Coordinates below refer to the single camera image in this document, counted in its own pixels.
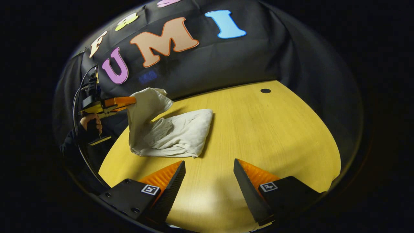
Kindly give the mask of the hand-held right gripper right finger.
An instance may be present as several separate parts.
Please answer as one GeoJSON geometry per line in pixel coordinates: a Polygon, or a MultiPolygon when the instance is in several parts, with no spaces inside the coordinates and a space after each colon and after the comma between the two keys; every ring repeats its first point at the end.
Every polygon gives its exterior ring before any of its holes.
{"type": "Polygon", "coordinates": [[[294,176],[279,178],[238,158],[234,160],[234,175],[259,226],[285,224],[299,217],[324,195],[294,176]]]}

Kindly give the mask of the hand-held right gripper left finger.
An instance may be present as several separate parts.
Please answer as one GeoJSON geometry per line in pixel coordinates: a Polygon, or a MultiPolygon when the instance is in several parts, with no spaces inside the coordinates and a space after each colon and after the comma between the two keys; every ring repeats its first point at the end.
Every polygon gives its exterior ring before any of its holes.
{"type": "Polygon", "coordinates": [[[115,211],[142,224],[164,224],[185,177],[180,160],[139,181],[124,179],[99,195],[115,211]]]}

